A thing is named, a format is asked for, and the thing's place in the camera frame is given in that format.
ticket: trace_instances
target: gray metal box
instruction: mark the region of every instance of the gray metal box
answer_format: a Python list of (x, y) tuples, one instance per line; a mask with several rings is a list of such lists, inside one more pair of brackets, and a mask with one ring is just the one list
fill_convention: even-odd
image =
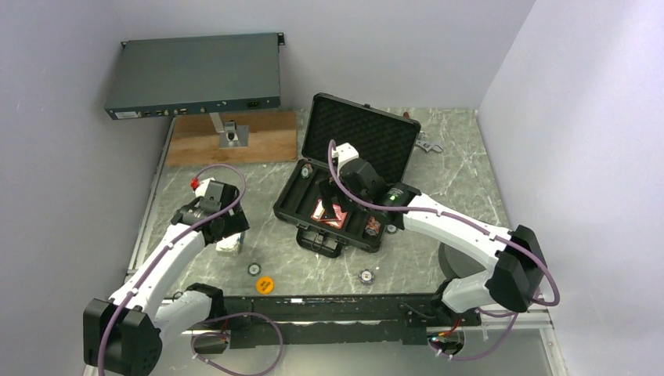
[(124, 42), (104, 105), (113, 119), (275, 108), (282, 33)]

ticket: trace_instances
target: wooden board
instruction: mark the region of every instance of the wooden board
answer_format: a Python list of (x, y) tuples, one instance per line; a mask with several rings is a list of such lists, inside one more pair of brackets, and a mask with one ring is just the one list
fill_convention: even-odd
[(259, 111), (222, 114), (223, 121), (249, 125), (246, 147), (219, 148), (219, 136), (210, 115), (180, 116), (175, 121), (167, 166), (213, 163), (295, 161), (298, 137), (295, 112)]

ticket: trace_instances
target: marble table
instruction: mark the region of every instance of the marble table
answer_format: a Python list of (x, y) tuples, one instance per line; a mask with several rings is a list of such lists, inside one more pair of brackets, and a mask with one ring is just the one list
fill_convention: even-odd
[[(302, 145), (309, 109), (295, 109), (298, 144)], [(507, 217), (484, 143), (471, 109), (424, 109), (391, 107), (393, 114), (408, 111), (422, 124), (424, 136), (441, 143), (437, 154), (416, 148), (403, 181), (459, 212), (484, 222), (506, 226)], [(210, 246), (184, 270), (171, 294), (194, 282), (223, 289), (225, 295), (258, 295), (256, 277), (247, 273), (252, 262), (262, 266), (262, 275), (275, 281), (273, 295), (338, 295), (433, 292), (444, 281), (438, 267), (438, 242), (416, 233), (385, 234), (377, 253), (346, 247), (340, 257), (326, 258), (300, 248), (293, 225), (276, 219), (272, 206), (295, 162), (237, 166), (247, 177), (242, 201), (251, 229), (239, 255), (221, 256)], [(177, 208), (193, 199), (189, 181), (200, 167), (163, 168), (150, 210), (147, 229), (135, 265), (157, 246)], [(214, 170), (203, 177), (240, 185), (229, 171)], [(375, 273), (375, 282), (365, 286), (358, 274)]]

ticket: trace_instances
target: black case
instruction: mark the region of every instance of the black case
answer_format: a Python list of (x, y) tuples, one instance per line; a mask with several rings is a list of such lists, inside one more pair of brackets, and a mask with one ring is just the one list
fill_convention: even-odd
[[(367, 252), (378, 251), (384, 226), (376, 236), (367, 234), (365, 227), (370, 215), (365, 211), (349, 212), (340, 229), (311, 218), (320, 198), (316, 181), (330, 176), (327, 145), (331, 139), (337, 145), (351, 143), (387, 184), (393, 184), (403, 177), (419, 132), (420, 123), (415, 120), (375, 110), (368, 104), (316, 94), (302, 146), (305, 159), (299, 160), (290, 174), (273, 206), (274, 215), (298, 227), (296, 238), (301, 247), (321, 255), (338, 257), (345, 245)], [(306, 164), (310, 164), (313, 171), (308, 178), (303, 178), (301, 170)], [(328, 247), (327, 240), (335, 240), (336, 246)]]

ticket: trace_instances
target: gray wall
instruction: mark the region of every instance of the gray wall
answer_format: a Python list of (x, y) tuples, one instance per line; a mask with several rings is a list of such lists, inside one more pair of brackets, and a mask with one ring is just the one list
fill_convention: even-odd
[(286, 105), (478, 107), (534, 0), (114, 0), (133, 39), (283, 31)]
[(571, 374), (662, 374), (664, 4), (538, 0), (479, 109)]
[(80, 374), (82, 313), (126, 270), (166, 126), (111, 121), (109, 2), (0, 2), (2, 374)]

